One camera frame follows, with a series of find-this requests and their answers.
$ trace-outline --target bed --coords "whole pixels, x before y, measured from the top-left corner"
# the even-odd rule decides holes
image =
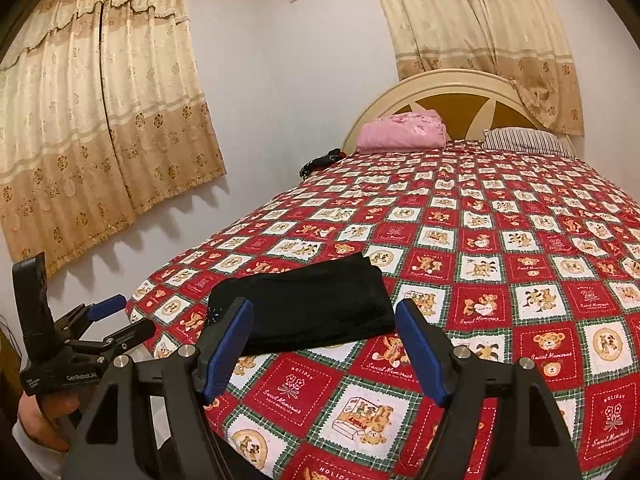
[[[450,142],[354,155],[375,118],[436,109]],[[362,251],[396,304],[412,298],[481,358],[530,356],[560,406],[586,478],[638,434],[640,206],[580,160],[484,150],[484,129],[539,128],[510,83],[471,70],[414,76],[376,100],[348,158],[168,262],[127,312],[158,326],[156,358],[195,342],[210,290]],[[563,139],[568,147],[574,146]],[[441,410],[425,399],[395,334],[241,358],[206,408],[213,430],[274,479],[413,477]],[[468,478],[481,478],[487,401]]]

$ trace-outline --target metal screw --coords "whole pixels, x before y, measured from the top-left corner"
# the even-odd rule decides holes
[[[533,359],[529,357],[521,357],[520,360],[518,361],[518,364],[522,366],[525,370],[533,370],[533,368],[536,367],[536,364],[535,362],[533,362]]]
[[[113,365],[116,368],[124,368],[125,366],[127,366],[129,364],[129,361],[131,361],[131,359],[129,358],[128,355],[119,355],[117,356],[114,360],[113,360]]]
[[[191,357],[196,353],[196,347],[193,345],[182,345],[178,348],[178,355],[180,357]]]
[[[471,350],[468,346],[460,345],[453,349],[453,355],[458,359],[469,359],[471,357]]]

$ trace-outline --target curtain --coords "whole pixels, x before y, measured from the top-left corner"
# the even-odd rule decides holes
[[[135,218],[100,88],[100,9],[73,17],[0,73],[0,210],[14,261],[53,273]]]
[[[0,221],[52,275],[225,174],[184,0],[42,0],[0,64]]]
[[[471,68],[512,82],[549,130],[583,135],[574,60],[551,0],[380,0],[400,79]]]
[[[184,0],[164,9],[106,1],[102,74],[113,145],[143,213],[224,171],[198,83]]]

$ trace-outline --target black object on bed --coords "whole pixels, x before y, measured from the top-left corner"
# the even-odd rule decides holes
[[[242,355],[343,344],[396,326],[382,272],[362,253],[281,274],[229,278],[211,291],[206,326],[238,297],[254,304],[254,329]]]
[[[319,156],[306,163],[300,170],[300,178],[306,180],[315,170],[324,170],[324,168],[328,168],[339,160],[343,160],[346,156],[346,153],[342,152],[340,148],[335,148],[326,155]]]

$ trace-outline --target striped pillow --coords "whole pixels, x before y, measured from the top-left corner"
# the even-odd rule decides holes
[[[554,134],[528,128],[499,128],[485,130],[486,140],[482,147],[486,150],[525,152],[536,155],[558,155],[575,158],[575,155]]]

